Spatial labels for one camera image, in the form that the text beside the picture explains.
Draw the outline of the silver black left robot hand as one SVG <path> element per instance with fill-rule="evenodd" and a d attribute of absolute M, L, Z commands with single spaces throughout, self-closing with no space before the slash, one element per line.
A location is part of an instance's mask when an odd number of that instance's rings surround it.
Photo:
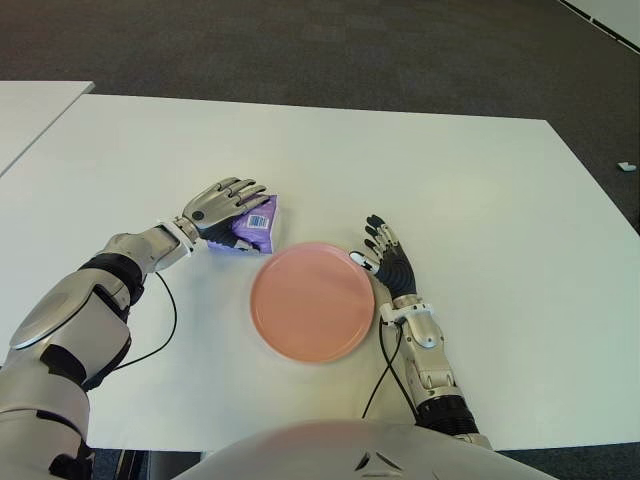
<path fill-rule="evenodd" d="M 223 179 L 194 197 L 182 217 L 195 228 L 198 238 L 240 251 L 257 252 L 257 247 L 232 231 L 233 222 L 268 202 L 266 187 L 253 179 Z"/>

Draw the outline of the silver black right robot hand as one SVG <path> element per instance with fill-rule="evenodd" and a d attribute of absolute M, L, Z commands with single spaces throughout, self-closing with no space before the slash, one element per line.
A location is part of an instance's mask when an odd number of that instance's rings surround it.
<path fill-rule="evenodd" d="M 351 260 L 386 287 L 393 301 L 416 295 L 412 265 L 391 227 L 381 217 L 372 214 L 366 218 L 365 232 L 369 237 L 364 239 L 364 244 L 376 258 L 353 250 L 349 253 Z"/>

